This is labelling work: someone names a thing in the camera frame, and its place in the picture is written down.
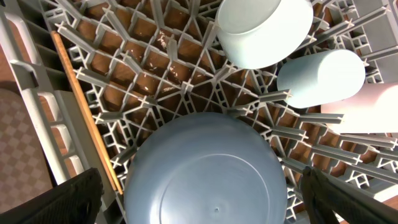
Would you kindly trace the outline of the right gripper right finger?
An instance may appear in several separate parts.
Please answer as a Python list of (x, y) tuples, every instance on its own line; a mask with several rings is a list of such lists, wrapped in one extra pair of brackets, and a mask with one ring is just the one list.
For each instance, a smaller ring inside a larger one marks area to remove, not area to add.
[(311, 224), (338, 223), (336, 215), (348, 223), (397, 224), (397, 210), (328, 178), (319, 169), (304, 168), (300, 190)]

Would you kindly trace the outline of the dark blue plate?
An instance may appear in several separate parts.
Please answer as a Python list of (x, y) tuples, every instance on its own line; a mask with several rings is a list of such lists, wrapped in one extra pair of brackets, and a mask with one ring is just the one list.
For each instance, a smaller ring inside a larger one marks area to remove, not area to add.
[(124, 191), (128, 223), (283, 223), (287, 187), (270, 144), (225, 114), (177, 118), (136, 152)]

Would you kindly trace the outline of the white cup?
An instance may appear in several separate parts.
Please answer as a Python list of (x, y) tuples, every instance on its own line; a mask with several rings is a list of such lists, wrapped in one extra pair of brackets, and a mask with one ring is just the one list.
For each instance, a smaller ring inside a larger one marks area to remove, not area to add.
[(321, 105), (321, 112), (343, 116), (328, 125), (336, 133), (396, 133), (397, 83), (366, 83), (350, 98)]

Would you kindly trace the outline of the light blue cup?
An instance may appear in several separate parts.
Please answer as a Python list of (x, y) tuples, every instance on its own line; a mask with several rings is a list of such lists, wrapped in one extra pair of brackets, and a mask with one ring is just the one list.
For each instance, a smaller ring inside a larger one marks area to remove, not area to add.
[(364, 63), (356, 53), (328, 50), (285, 63), (277, 76), (277, 89), (290, 91), (288, 105), (309, 108), (355, 95), (365, 76)]

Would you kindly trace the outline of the light blue bowl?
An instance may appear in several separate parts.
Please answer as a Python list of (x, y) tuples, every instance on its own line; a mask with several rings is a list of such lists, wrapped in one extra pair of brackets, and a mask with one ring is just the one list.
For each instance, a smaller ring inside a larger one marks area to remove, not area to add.
[(306, 39), (312, 21), (308, 0), (224, 0), (215, 18), (227, 59), (246, 69), (286, 58)]

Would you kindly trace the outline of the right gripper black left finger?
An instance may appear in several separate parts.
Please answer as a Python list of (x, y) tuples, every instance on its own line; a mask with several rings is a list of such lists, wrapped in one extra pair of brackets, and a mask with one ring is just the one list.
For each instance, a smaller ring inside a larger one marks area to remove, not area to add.
[(1, 214), (1, 224), (94, 223), (101, 208), (103, 183), (90, 168), (55, 188)]

